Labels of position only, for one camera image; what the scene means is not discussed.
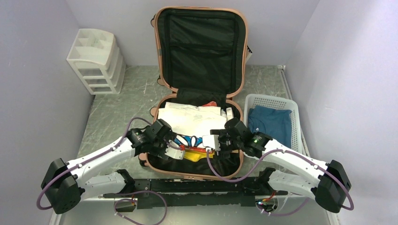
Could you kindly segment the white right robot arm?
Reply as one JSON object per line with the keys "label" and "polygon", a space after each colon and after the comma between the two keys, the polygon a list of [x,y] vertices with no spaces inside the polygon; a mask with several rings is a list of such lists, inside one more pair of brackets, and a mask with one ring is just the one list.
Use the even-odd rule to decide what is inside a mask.
{"label": "white right robot arm", "polygon": [[261,193],[287,191],[313,199],[323,209],[339,213],[353,210],[352,187],[343,165],[313,159],[294,151],[262,132],[251,132],[239,119],[226,122],[224,129],[213,129],[202,137],[206,153],[214,151],[220,157],[232,150],[242,150],[249,158],[257,159],[256,166],[266,161],[284,167],[290,173],[274,168],[260,172],[256,181]]}

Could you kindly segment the red garment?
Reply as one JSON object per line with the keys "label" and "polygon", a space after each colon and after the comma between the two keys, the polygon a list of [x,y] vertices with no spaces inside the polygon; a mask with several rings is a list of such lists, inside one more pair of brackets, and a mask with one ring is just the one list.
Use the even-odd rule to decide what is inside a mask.
{"label": "red garment", "polygon": [[215,101],[211,101],[211,102],[203,105],[203,107],[216,107],[216,108],[219,108],[219,106],[217,105],[217,103]]}

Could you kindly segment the white plastic drawer organizer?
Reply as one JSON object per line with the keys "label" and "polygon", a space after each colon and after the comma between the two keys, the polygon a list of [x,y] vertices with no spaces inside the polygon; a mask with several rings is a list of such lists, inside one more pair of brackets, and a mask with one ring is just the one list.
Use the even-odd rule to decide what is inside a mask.
{"label": "white plastic drawer organizer", "polygon": [[121,92],[126,63],[113,33],[79,29],[66,60],[90,94]]}

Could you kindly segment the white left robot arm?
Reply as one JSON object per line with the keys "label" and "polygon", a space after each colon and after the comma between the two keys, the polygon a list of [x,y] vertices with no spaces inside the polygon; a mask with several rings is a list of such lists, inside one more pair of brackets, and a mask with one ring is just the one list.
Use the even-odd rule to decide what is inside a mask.
{"label": "white left robot arm", "polygon": [[141,118],[130,119],[122,136],[105,147],[67,162],[62,158],[51,162],[42,180],[36,207],[62,214],[96,195],[130,196],[134,191],[134,179],[128,172],[121,170],[104,176],[99,172],[142,153],[167,158],[167,147],[180,149],[174,142],[177,133],[165,120],[157,119],[153,123],[144,120],[148,123],[144,129],[131,128],[135,120]]}

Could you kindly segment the white printed garment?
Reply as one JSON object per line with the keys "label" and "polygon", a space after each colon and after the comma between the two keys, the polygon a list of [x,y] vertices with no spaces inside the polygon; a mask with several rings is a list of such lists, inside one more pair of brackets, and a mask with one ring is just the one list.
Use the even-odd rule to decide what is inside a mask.
{"label": "white printed garment", "polygon": [[211,129],[224,129],[227,118],[217,106],[193,106],[167,102],[158,111],[158,118],[166,121],[172,131],[185,136],[201,138]]}

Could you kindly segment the pink hard-shell suitcase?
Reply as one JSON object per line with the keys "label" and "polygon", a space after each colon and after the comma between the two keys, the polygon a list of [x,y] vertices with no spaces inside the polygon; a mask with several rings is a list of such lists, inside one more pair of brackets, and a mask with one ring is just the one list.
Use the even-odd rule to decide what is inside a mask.
{"label": "pink hard-shell suitcase", "polygon": [[[160,79],[172,90],[154,111],[167,102],[203,106],[215,101],[226,117],[225,109],[235,108],[232,100],[244,86],[247,52],[247,26],[244,17],[232,9],[206,7],[165,7],[153,19]],[[176,143],[185,148],[204,148],[202,137],[177,133]],[[198,162],[187,159],[162,159],[147,154],[147,163],[157,172],[215,180],[231,178],[240,170],[244,155],[234,150],[229,156],[217,157],[214,151]]]}

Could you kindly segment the white plastic mesh basket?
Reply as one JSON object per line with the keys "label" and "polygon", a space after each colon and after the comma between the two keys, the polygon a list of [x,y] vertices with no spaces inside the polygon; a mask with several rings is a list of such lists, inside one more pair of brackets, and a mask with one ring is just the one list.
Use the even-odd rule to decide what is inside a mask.
{"label": "white plastic mesh basket", "polygon": [[283,97],[249,94],[245,98],[244,124],[299,153],[305,153],[296,102]]}

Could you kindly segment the blue garment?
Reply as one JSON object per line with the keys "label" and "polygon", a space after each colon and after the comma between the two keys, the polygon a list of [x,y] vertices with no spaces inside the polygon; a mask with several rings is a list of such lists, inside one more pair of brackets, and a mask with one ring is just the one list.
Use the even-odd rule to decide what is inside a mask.
{"label": "blue garment", "polygon": [[249,110],[248,128],[252,133],[262,132],[281,144],[291,147],[290,113],[291,110],[276,110],[257,105]]}

